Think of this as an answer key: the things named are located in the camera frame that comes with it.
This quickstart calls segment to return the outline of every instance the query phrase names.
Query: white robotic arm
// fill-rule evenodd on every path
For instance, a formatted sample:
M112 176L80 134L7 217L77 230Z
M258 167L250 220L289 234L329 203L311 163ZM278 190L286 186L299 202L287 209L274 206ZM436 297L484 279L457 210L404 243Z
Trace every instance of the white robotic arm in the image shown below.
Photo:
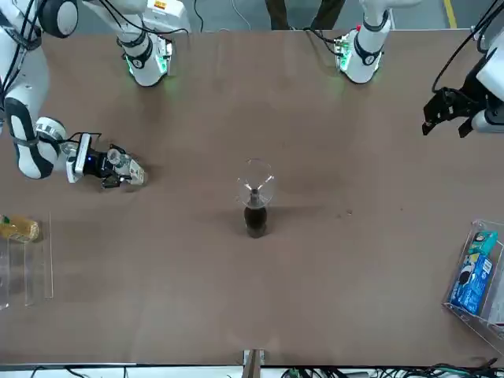
M172 44L160 35L189 32L182 2L177 0L83 0L116 33L129 71L143 87L152 87L169 74Z
M429 134L437 124L458 117L465 118L458 128L461 138L472 131L504 132L503 67L504 32L472 68L462 87L435 90L434 96L424 107L424 135Z
M128 49L127 57L145 58L141 67L135 66L130 72L141 85L158 82L167 72L162 65L169 58L166 50L158 45L154 47L149 33L126 22L142 24L140 15L148 1L108 0L106 3L124 18L118 32L122 46ZM0 1L0 119L5 119L9 126L18 167L32 179L48 177L54 169L66 167L70 182L88 174L102 178L103 187L116 187L124 181L142 184L146 179L143 169L120 147L111 145L107 152L95 151L91 148L90 134L77 133L81 134L80 140L70 141L60 122L38 118L49 87L42 33L66 38L75 31L77 21L76 0Z
M364 19L359 30L343 36L336 65L354 83L367 83L378 69L384 43L391 30L389 9L415 6L422 0L360 0Z

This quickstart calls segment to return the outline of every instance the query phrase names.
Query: glass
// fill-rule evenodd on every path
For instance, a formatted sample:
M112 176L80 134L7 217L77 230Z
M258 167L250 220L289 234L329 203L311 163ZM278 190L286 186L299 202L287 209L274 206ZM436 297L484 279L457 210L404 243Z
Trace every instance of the glass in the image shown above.
M271 165L261 159L248 159L238 178L239 198L250 209L268 205L275 193L275 176Z
M39 226L36 240L21 243L0 238L0 309L23 300L31 306L54 296L50 213L30 219Z

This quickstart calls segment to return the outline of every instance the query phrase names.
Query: plastic bottle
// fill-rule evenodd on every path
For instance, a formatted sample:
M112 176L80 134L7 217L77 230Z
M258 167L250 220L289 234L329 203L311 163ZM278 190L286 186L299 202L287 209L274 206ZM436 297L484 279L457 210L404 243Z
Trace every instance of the plastic bottle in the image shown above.
M22 243L32 242L39 237L39 224L25 217L0 215L0 236Z

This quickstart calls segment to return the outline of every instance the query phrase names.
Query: wire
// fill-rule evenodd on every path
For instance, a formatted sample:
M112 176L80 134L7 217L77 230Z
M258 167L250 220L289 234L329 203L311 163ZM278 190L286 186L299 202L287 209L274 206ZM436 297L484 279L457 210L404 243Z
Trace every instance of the wire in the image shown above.
M341 38L341 35L334 38L334 39L330 39L330 38L326 38L324 36L324 33L322 31L317 31L317 30L314 30L312 28L303 28L303 31L305 32L312 32L318 39L320 39L324 45L327 47L327 49L329 50L329 52L335 56L341 56L341 54L339 53L336 53L330 46L329 46L329 43L331 43L332 45L335 45L336 44L336 41Z
M33 369L33 371L31 372L31 375L30 375L30 378L33 378L35 376L35 374L39 371L39 370L44 370L45 367L43 366L37 366L36 368Z
M133 28L137 28L143 32L148 32L148 33L152 33L152 34L155 34L155 35L168 35L168 34L173 34L173 33L177 33L177 32L186 32L187 35L189 35L189 31L186 29L186 28L178 28L178 29L175 29L175 30L171 30L171 31L155 31L155 30L152 30L152 29L149 29L149 28L145 28L145 27L141 27L141 26L138 26L136 24L134 24L133 22L131 22L128 18L126 18L121 12L119 12L117 10L117 8L111 4L109 2L109 0L99 0L104 6L105 4L107 4L114 12L116 12L120 18L122 18L123 20L125 20L127 23L129 23Z
M443 74L445 73L447 68L450 66L451 62L455 59L455 57L458 55L458 53L461 52L461 50L464 48L464 46L467 44L467 42L469 42L471 40L471 38L474 37L474 35L477 32L479 32L482 27L484 27L485 24L487 24L488 22L492 22L498 16L498 14L502 12L502 9L504 9L504 2L500 6L498 6L497 9L490 14L490 16L488 16L485 19L484 18L480 19L480 21L478 22L478 26L476 28L474 28L474 30L472 30L472 32L467 36L467 38L464 39L464 41L460 44L460 46L457 47L457 49L454 51L454 53L448 59L447 63L443 66L441 71L439 71L438 76L434 79L434 83L432 83L432 88L431 88L432 93L437 92L437 89L435 89L435 88L438 85L439 79L441 79L441 76L443 76Z
M437 364L429 366L426 368L408 368L408 367L398 367L398 368L377 368L375 369L376 378L440 378L444 374L457 374L463 378L498 378L496 376L497 372L504 372L504 369L492 368L492 365L497 361L496 358L492 358L485 364L475 367L475 368L459 368L457 366L452 366L448 364ZM309 373L313 376L321 377L320 371L326 378L348 378L344 372L338 370L335 366L323 366L316 367L311 366L310 368L289 368L283 372L282 378L291 377L310 377Z
M484 13L484 15L480 18L480 20L478 21L478 23L476 24L475 28L478 28L481 24L481 21L486 17L488 16L488 14L490 13L490 11L494 8L495 4L497 4L498 0L494 0L494 2L491 3L491 6L488 7L487 11Z
M322 32L322 30L320 31L317 31L315 29L312 29L312 28L303 28L302 29L304 32L312 32L317 38L319 39L322 39L323 41L327 42L327 43L335 43L335 41L338 39L338 38L341 38L341 36L339 37L336 37L334 39L330 39L330 38L325 38L324 37L324 33Z
M112 16L113 20L116 21L116 24L119 27L119 29L123 30L123 27L120 24L119 20L117 19L116 15L113 14L113 12L109 8L107 8L107 5L104 2L101 2L101 4L103 5L103 8L107 9L107 11L110 13L110 16Z
M101 132L74 132L72 135L70 135L69 138L67 139L63 139L63 140L58 140L56 141L57 144L62 144L62 143L67 143L67 142L74 142L74 143L79 143L80 141L78 140L73 140L73 138L75 136L78 136L78 135L83 135L83 134L89 134L89 135L97 135L98 138L97 140L100 138L100 136L102 136L102 133Z
M30 2L28 3L28 6L26 8L26 14L24 15L23 24L21 25L21 31L20 31L20 34L23 38L24 38L24 30L26 29L26 24L28 23L28 18L30 17L30 12L32 11L32 7L33 7L34 2L35 2L35 0L30 0ZM44 3L45 2L41 2L39 5L39 8L35 12L35 15L33 17L33 22L31 23L31 29L30 29L30 32L28 33L28 41L32 37L33 28L35 27L35 21L36 21L37 17L39 16L40 10L42 9ZM5 111L4 101L7 96L7 91L9 90L10 86L12 85L14 80L17 78L17 75L19 74L19 69L18 69L17 72L14 74L14 76L12 78L10 77L13 73L14 66L16 65L17 59L19 57L20 50L21 50L21 45L18 44L16 46L16 51L14 52L13 60L10 62L9 70L7 71L6 77L4 78L4 81L2 83L2 87L0 88L0 109L2 111Z
M195 13L196 13L196 16L198 16L199 20L202 22L202 25L201 25L201 27L199 28L199 32L200 32L200 33L203 33L203 25L205 24L205 21L203 21L203 17L201 17L201 16L199 15L198 10L196 9L196 2L197 2L197 1L198 1L198 0L195 0Z
M237 10L235 0L231 0L231 5L233 6L233 9L235 10L236 14L238 14L240 17L242 17L242 20L246 22L247 25L249 25L249 32L252 32L252 27L250 26L250 22L247 21L247 19Z
M72 369L70 369L68 366L65 366L65 370L72 374L73 376L78 376L79 378L88 378L85 374L80 374L78 372L74 372Z
M494 0L494 2L491 3L491 5L488 7L487 11L485 12L485 14L483 15L483 17L480 19L480 22L478 22L477 26L481 26L480 23L481 23L481 20L483 20L489 13L490 11L494 8L495 4L497 3L498 0ZM480 34L478 35L478 40L476 42L476 48L478 49L478 51L482 54L486 54L488 52L488 49L484 49L482 47L482 42L483 42L483 38L485 36L485 33L487 32L487 29L488 27L490 26L491 22L493 21L492 20L489 20L480 30Z

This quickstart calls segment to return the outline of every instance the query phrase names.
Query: blue package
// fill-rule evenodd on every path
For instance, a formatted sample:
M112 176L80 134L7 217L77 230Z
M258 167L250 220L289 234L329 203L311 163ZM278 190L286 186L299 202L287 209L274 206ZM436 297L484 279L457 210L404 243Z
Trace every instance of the blue package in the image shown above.
M492 263L484 254L469 253L451 292L450 302L477 315L490 277Z
M496 231L477 232L472 239L471 247L469 249L488 256L491 250L494 248L495 244L497 244L497 236L498 235Z

